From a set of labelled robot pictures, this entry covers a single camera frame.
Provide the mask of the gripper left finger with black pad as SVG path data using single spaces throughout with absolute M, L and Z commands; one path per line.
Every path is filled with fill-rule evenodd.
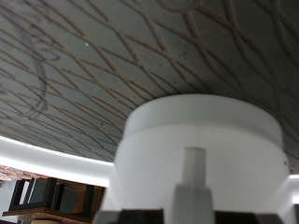
M 123 209 L 99 211 L 93 224 L 164 224 L 163 209 Z

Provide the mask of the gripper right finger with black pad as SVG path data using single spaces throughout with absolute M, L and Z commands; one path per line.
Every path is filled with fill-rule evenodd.
M 276 214 L 254 214 L 239 212 L 215 212 L 216 224 L 284 224 Z

